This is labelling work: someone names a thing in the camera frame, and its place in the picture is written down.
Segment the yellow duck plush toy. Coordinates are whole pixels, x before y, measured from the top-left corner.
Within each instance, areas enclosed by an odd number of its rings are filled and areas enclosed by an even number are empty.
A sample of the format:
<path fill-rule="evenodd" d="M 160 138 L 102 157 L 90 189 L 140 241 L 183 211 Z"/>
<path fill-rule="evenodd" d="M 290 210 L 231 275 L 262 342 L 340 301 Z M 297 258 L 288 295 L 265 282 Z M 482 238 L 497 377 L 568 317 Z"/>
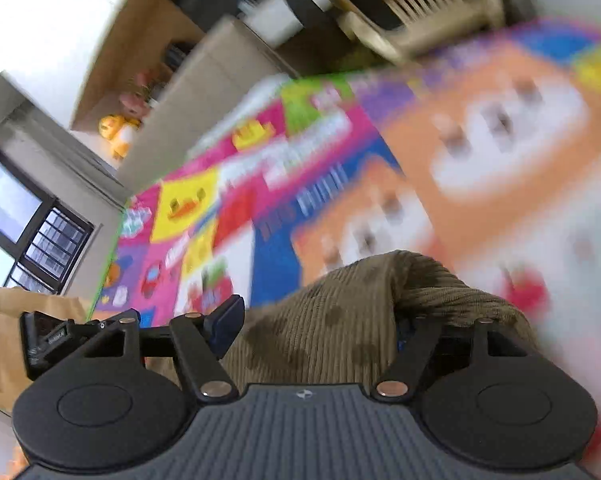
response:
<path fill-rule="evenodd" d="M 122 160 L 126 157 L 139 127 L 140 122 L 138 119 L 128 118 L 119 114 L 110 114 L 100 119 L 98 131 L 100 136 L 110 143 L 112 156 L 117 160 Z"/>

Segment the pink bunny plush toy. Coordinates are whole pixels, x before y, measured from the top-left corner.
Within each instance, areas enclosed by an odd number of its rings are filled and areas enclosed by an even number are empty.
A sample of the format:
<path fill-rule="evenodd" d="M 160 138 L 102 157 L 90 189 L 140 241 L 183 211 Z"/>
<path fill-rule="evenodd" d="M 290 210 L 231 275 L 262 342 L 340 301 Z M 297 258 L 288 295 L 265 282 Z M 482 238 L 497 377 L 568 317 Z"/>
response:
<path fill-rule="evenodd" d="M 125 92 L 119 96 L 119 102 L 128 116 L 143 119 L 150 111 L 150 96 L 154 86 L 151 70 L 142 70 L 134 75 Z"/>

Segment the white desk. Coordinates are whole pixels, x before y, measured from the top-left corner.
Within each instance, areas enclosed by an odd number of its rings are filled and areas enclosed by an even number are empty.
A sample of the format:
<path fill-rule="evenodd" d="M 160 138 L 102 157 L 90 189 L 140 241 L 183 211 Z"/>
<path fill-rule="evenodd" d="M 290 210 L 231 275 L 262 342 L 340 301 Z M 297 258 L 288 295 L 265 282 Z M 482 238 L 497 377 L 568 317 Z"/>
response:
<path fill-rule="evenodd" d="M 286 0 L 242 0 L 238 8 L 238 18 L 273 49 L 303 29 Z"/>

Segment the beige mesh office chair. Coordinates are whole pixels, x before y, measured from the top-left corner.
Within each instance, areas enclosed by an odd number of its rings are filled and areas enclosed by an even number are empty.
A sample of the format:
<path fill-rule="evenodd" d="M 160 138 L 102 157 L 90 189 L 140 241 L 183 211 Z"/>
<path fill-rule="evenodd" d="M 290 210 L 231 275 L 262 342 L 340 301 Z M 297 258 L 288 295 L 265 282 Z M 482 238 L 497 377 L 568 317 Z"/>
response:
<path fill-rule="evenodd" d="M 533 14 L 529 0 L 284 0 L 302 24 L 305 46 L 320 67 L 345 65 L 365 49 L 394 65 L 481 30 Z"/>

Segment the brown polka dot corduroy garment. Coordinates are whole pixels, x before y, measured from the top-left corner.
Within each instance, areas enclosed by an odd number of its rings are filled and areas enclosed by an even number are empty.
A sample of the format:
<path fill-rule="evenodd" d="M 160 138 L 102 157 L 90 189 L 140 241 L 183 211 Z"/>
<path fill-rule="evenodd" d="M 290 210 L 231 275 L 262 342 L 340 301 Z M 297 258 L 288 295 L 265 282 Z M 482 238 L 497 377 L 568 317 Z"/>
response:
<path fill-rule="evenodd" d="M 334 270 L 290 295 L 250 309 L 220 363 L 235 385 L 341 384 L 371 388 L 397 354 L 397 314 L 426 314 L 457 327 L 491 318 L 537 344 L 508 301 L 472 288 L 442 263 L 390 252 Z"/>

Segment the brown paper bag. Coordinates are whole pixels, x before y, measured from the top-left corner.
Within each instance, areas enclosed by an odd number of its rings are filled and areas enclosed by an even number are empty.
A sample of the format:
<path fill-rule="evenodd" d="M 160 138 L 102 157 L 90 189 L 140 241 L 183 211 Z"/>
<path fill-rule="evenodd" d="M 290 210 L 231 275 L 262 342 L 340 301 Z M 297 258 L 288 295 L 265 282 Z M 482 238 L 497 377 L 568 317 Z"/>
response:
<path fill-rule="evenodd" d="M 30 385 L 24 364 L 20 315 L 40 311 L 61 320 L 84 321 L 88 307 L 90 304 L 84 299 L 0 287 L 0 411 L 11 414 L 17 397 Z"/>

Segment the colourful cartoon play mat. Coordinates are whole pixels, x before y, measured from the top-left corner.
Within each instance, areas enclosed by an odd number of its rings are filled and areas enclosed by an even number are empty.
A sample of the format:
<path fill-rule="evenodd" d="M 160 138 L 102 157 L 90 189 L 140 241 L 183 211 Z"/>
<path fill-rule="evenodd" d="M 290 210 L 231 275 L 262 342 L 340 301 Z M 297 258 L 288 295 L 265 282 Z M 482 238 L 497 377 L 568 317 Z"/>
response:
<path fill-rule="evenodd" d="M 404 249 L 522 311 L 601 419 L 601 31 L 525 24 L 421 72 L 297 79 L 132 196 L 96 316 L 258 309 Z M 601 427 L 589 467 L 601 478 Z"/>

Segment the white bed sheet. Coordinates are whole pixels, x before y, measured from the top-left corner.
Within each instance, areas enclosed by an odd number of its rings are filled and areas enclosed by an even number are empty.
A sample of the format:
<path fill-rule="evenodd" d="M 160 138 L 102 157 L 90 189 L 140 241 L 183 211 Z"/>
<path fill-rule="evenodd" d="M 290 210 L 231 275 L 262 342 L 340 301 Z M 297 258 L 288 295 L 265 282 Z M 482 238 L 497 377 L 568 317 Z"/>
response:
<path fill-rule="evenodd" d="M 238 105 L 235 105 L 193 144 L 186 152 L 186 157 L 194 159 L 195 156 L 201 155 L 225 138 L 240 122 L 260 112 L 276 99 L 284 84 L 288 84 L 291 80 L 291 76 L 282 73 L 262 78 L 244 94 Z"/>

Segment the beige upholstered headboard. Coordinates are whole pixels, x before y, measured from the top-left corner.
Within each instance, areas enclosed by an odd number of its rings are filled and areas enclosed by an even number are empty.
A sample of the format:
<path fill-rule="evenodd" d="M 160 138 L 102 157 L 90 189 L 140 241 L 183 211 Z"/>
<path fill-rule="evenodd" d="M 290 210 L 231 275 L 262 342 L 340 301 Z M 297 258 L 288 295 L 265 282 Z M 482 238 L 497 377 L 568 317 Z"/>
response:
<path fill-rule="evenodd" d="M 296 70 L 243 22 L 226 16 L 194 47 L 143 119 L 116 178 L 137 193 L 180 167 L 188 153 L 262 80 Z"/>

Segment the black framed window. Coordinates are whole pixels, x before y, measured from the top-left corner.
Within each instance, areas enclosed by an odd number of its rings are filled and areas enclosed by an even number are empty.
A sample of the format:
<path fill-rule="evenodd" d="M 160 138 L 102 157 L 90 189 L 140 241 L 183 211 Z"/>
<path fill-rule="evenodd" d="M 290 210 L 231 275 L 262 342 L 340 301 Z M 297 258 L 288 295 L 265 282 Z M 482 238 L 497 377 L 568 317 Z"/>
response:
<path fill-rule="evenodd" d="M 60 294 L 92 232 L 0 151 L 0 286 Z"/>

